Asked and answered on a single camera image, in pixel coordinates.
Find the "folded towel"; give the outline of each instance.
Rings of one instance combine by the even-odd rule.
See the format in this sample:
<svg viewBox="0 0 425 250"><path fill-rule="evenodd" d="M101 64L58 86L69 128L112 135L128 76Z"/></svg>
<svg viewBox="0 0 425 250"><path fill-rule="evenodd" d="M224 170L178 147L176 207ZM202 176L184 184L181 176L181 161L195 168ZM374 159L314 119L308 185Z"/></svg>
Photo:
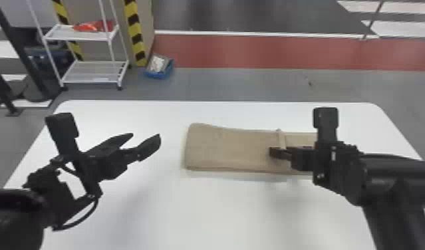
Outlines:
<svg viewBox="0 0 425 250"><path fill-rule="evenodd" d="M241 130L191 124L185 149L189 170L309 175L269 156L269 147L314 146L316 133Z"/></svg>

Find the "red object on shelf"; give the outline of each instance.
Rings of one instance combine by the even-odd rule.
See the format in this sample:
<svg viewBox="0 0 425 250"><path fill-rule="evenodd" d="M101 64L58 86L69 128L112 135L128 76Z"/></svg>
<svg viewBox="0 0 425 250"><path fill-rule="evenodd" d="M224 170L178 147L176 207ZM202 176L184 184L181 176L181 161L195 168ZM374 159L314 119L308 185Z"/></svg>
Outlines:
<svg viewBox="0 0 425 250"><path fill-rule="evenodd" d="M114 28L114 21L106 20L106 26L107 26L108 32L112 31ZM82 32L105 32L103 20L87 22L87 23L79 23L77 25L74 25L72 28L76 31L82 31Z"/></svg>

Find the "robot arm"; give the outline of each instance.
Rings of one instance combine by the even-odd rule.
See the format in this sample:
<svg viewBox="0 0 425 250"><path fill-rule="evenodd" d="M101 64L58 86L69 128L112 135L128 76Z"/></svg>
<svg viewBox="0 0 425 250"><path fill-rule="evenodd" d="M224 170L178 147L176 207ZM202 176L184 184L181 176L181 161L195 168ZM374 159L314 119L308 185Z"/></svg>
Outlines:
<svg viewBox="0 0 425 250"><path fill-rule="evenodd" d="M313 183L361 206L378 250L425 249L425 162L363 154L337 140L338 110L316 108L314 148L270 148L271 157L313 172Z"/></svg>
<svg viewBox="0 0 425 250"><path fill-rule="evenodd" d="M135 148L120 149L133 134L112 137L87 152L78 149L78 130L69 113L46 117L51 137L59 155L49 165L31 173L24 189L0 189L0 250L37 250L43 240L43 229L54 231L74 227L88 218L102 196L99 183L114 180L127 165L145 160L156 152L159 134ZM74 169L66 166L72 162ZM76 176L86 194L74 198L68 185L59 181L61 170ZM92 204L78 220L67 223Z"/></svg>

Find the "white table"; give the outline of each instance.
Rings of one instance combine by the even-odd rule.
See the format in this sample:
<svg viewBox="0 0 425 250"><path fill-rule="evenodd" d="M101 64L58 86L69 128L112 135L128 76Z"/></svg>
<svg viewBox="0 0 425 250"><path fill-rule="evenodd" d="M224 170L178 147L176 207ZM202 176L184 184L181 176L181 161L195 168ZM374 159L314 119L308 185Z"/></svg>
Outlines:
<svg viewBox="0 0 425 250"><path fill-rule="evenodd" d="M314 132L312 109L339 109L340 140L365 152L420 158L377 106L316 102L152 102L73 100L81 150L133 132L126 146L161 133L162 147L112 182L96 212L68 231L45 234L50 250L374 249L358 207L311 180L267 174L195 175L182 168L192 122L247 129ZM57 150L46 128L6 187L17 188ZM67 178L72 190L81 185Z"/></svg>

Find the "hazard stripe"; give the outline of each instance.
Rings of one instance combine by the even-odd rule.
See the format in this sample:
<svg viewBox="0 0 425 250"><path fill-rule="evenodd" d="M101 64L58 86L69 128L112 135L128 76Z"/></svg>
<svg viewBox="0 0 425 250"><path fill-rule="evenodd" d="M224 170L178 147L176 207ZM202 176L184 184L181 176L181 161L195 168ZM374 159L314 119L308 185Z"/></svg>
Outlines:
<svg viewBox="0 0 425 250"><path fill-rule="evenodd" d="M147 58L138 15L138 6L135 0L124 0L124 13L128 25L128 36L132 43L135 63L138 66L145 66L147 64Z"/></svg>
<svg viewBox="0 0 425 250"><path fill-rule="evenodd" d="M65 6L63 6L61 0L51 0L53 2L54 10L59 18L59 22L63 25L69 25L68 12ZM77 60L83 61L82 49L74 42L69 41L70 50L74 53Z"/></svg>

